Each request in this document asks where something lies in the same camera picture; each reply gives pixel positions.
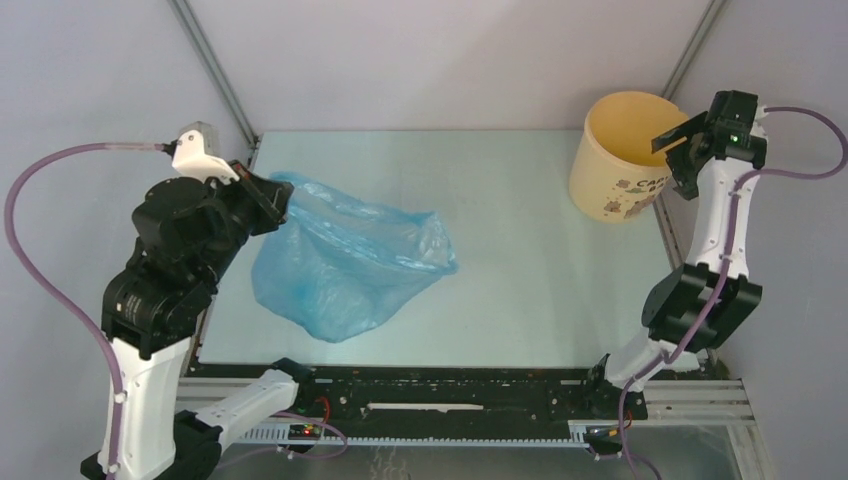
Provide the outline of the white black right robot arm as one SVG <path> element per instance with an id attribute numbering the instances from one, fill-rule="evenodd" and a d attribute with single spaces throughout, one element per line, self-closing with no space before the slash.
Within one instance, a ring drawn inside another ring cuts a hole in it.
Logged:
<path id="1" fill-rule="evenodd" d="M 606 418 L 635 403 L 645 383 L 684 354 L 721 346 L 759 305 L 750 278 L 746 236 L 756 177 L 764 172 L 767 136 L 753 93 L 719 91 L 708 110 L 657 133 L 674 189 L 697 200 L 692 245 L 683 263 L 657 283 L 642 308 L 643 329 L 604 356 L 584 380 L 585 411 Z"/>

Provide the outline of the blue plastic trash bag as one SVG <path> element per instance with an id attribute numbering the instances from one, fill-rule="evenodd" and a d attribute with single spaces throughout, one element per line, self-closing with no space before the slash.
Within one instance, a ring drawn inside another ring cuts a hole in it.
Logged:
<path id="1" fill-rule="evenodd" d="M 287 221 L 266 235 L 252 265 L 256 301 L 311 337 L 340 343 L 378 328 L 459 270 L 434 211 L 368 202 L 291 171 Z"/>

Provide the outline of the yellow printed trash bin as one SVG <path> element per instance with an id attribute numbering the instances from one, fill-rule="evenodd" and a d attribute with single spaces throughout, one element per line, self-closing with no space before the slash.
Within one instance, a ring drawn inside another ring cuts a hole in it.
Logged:
<path id="1" fill-rule="evenodd" d="M 588 111 L 568 178 L 575 206 L 604 223 L 628 222 L 650 207 L 671 179 L 651 141 L 689 116 L 659 96 L 624 91 Z"/>

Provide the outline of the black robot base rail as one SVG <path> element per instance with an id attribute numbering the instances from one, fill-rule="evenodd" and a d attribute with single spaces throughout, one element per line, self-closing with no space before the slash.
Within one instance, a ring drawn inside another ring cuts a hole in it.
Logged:
<path id="1" fill-rule="evenodd" d="M 600 367 L 314 366 L 293 410 L 362 440 L 574 440 L 579 421 L 647 417 Z"/>

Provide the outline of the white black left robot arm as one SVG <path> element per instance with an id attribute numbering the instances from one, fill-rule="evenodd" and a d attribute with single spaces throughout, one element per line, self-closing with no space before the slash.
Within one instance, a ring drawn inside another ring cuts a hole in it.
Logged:
<path id="1" fill-rule="evenodd" d="M 107 286 L 101 328 L 121 386 L 102 449 L 80 466 L 89 479 L 206 479 L 248 430 L 316 403 L 310 370 L 272 363 L 252 384 L 196 411 L 176 407 L 182 364 L 200 315 L 252 236 L 277 230 L 294 187 L 232 163 L 229 181 L 190 177 L 151 187 L 133 211 L 137 231 L 125 269 Z"/>

